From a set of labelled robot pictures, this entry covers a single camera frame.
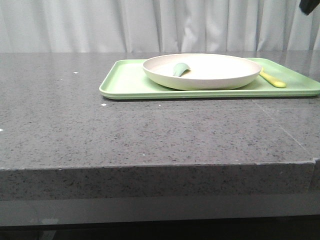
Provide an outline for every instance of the plate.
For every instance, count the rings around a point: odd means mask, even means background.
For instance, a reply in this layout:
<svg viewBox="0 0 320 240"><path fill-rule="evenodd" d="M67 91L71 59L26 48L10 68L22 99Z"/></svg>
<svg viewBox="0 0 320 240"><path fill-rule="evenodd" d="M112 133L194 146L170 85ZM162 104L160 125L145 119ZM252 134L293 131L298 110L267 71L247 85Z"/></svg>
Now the plate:
<svg viewBox="0 0 320 240"><path fill-rule="evenodd" d="M190 71L173 76L174 66L185 63ZM257 78L261 66L249 59L221 54L181 53L156 56L143 63L145 74L157 84L178 90L230 90Z"/></svg>

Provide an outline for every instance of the spoon handle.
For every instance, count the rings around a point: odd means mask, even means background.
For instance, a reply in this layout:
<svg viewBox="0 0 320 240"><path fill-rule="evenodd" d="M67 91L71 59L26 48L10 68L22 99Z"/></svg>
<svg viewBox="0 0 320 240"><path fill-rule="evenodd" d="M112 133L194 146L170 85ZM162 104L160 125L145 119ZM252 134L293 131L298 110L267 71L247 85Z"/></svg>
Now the spoon handle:
<svg viewBox="0 0 320 240"><path fill-rule="evenodd" d="M276 88L285 88L287 84L280 79L271 76L267 73L265 73L263 70L260 72L260 76L263 77L265 80L267 80L271 85L275 86Z"/></svg>

